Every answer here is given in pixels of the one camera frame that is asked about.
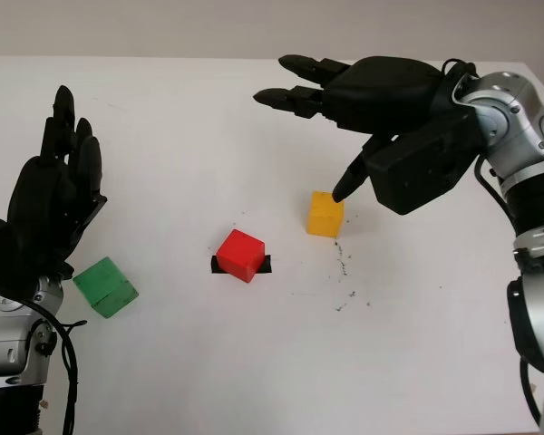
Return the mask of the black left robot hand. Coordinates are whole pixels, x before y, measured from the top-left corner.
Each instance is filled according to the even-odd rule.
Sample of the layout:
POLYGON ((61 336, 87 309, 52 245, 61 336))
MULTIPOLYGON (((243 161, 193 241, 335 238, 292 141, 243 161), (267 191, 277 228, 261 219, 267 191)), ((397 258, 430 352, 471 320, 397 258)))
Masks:
POLYGON ((27 264, 40 276, 73 276, 68 257, 107 201, 102 154, 92 125, 76 119, 69 88, 58 88, 40 153, 23 166, 7 222, 27 264))

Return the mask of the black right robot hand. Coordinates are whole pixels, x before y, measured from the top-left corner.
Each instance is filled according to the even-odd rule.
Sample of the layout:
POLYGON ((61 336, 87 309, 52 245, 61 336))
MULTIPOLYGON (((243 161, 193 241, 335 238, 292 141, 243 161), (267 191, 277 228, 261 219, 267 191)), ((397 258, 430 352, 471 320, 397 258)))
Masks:
POLYGON ((314 87, 265 89, 255 94, 256 102, 306 119, 322 114, 340 129, 370 137, 336 183, 335 202, 370 179, 377 200, 405 215, 454 185, 452 127, 458 120, 431 113, 441 71, 387 56, 347 64, 288 54, 278 61, 314 87))

